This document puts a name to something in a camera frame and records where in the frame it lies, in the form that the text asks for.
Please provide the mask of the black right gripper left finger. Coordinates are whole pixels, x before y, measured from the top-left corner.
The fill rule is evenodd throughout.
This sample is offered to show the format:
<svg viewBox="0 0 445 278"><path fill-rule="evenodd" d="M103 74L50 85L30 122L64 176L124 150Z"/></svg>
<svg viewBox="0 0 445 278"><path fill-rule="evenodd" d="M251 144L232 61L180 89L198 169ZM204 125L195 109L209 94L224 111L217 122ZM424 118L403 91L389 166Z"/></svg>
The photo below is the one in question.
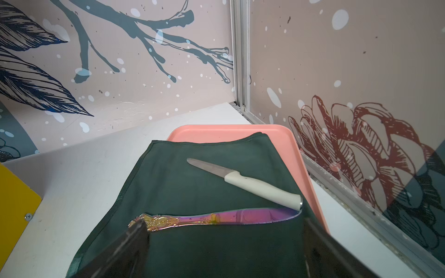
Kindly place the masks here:
<svg viewBox="0 0 445 278"><path fill-rule="evenodd" d="M143 276L148 248L146 223L138 220L74 277L140 278Z"/></svg>

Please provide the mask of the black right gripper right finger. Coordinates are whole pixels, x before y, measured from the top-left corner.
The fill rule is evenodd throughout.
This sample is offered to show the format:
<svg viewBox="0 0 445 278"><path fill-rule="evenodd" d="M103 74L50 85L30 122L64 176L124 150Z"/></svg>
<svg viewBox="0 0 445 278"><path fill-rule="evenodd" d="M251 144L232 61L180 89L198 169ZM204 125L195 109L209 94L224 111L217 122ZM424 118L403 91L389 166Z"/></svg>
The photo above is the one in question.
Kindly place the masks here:
<svg viewBox="0 0 445 278"><path fill-rule="evenodd" d="M309 218L304 219L304 256L310 278L376 278L377 275L360 262L324 228Z"/></svg>

